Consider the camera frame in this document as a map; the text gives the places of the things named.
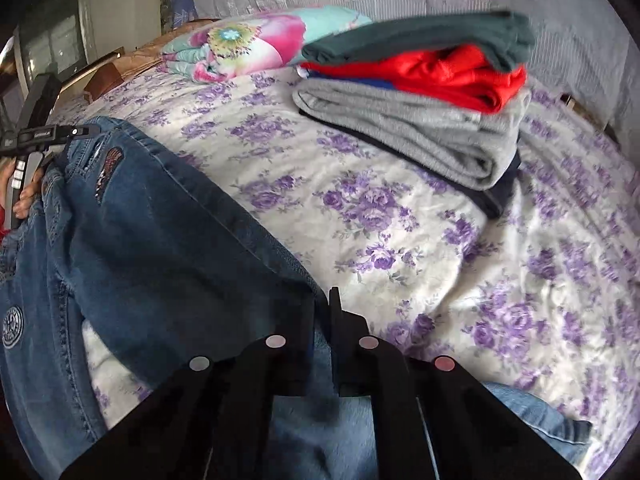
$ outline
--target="embroidered patch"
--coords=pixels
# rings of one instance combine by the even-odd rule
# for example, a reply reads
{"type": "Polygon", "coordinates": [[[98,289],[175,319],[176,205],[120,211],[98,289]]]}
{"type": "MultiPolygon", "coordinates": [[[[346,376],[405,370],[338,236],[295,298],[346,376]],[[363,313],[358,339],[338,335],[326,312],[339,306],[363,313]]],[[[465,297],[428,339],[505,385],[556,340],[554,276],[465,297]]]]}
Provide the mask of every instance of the embroidered patch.
{"type": "Polygon", "coordinates": [[[24,318],[18,306],[12,306],[4,314],[2,322],[2,344],[6,349],[13,348],[22,335],[24,329],[24,318]]]}
{"type": "Polygon", "coordinates": [[[104,190],[107,188],[107,184],[111,180],[111,175],[120,164],[120,161],[124,158],[124,153],[121,148],[117,146],[115,148],[111,148],[107,152],[107,156],[104,158],[104,165],[100,170],[100,174],[98,175],[98,180],[95,183],[95,199],[99,203],[102,203],[102,196],[104,195],[104,190]]]}

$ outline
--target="bedsheet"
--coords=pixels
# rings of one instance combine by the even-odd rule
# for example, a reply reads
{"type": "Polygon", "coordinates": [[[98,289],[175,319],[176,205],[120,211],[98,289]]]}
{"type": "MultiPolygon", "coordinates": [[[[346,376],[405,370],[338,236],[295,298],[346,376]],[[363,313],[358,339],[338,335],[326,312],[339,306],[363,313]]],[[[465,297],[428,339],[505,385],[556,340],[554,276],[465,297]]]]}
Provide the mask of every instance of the bedsheet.
{"type": "MultiPolygon", "coordinates": [[[[640,174],[532,78],[503,217],[419,168],[300,116],[292,68],[202,86],[155,69],[56,123],[123,118],[244,206],[372,333],[594,424],[596,479],[640,420],[640,174]]],[[[83,327],[109,427],[148,390],[83,327]]]]}

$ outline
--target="dark green folded garment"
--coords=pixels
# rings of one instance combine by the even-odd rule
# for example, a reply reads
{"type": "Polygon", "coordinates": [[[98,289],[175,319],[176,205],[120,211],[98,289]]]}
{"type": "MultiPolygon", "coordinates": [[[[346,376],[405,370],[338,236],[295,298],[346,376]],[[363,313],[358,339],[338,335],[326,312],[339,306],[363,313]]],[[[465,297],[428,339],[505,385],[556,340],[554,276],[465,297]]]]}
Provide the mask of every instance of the dark green folded garment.
{"type": "Polygon", "coordinates": [[[535,42],[527,16],[498,10],[370,23],[309,43],[302,55],[319,64],[340,65],[378,61],[411,50],[476,44],[496,70],[511,72],[529,60],[535,42]]]}

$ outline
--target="hand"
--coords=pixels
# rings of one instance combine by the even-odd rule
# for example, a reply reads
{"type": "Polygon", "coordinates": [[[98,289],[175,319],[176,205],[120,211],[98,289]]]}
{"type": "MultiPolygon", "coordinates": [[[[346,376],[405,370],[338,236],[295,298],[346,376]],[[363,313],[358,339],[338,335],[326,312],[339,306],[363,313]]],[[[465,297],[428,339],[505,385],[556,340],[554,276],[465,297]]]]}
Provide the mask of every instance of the hand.
{"type": "MultiPolygon", "coordinates": [[[[6,187],[9,184],[9,179],[11,179],[15,170],[15,159],[9,161],[7,165],[0,171],[0,207],[4,208],[4,202],[6,200],[6,187]]],[[[36,195],[40,193],[42,177],[44,176],[44,170],[42,168],[38,168],[36,172],[33,174],[33,180],[29,183],[28,186],[25,186],[20,193],[20,200],[14,205],[14,213],[16,218],[20,220],[24,220],[29,216],[29,209],[31,208],[31,204],[33,204],[34,200],[36,200],[36,195]]]]}

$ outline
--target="round patch on jeans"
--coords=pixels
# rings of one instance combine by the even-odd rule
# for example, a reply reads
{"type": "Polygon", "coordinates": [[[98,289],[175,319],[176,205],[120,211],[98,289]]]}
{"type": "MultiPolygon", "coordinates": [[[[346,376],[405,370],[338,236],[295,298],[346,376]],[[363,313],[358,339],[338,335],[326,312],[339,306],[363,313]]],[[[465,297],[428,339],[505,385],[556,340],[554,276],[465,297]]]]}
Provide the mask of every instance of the round patch on jeans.
{"type": "Polygon", "coordinates": [[[20,341],[22,330],[24,328],[24,318],[22,311],[17,306],[12,306],[4,314],[2,322],[2,344],[5,348],[13,348],[20,341]]]}

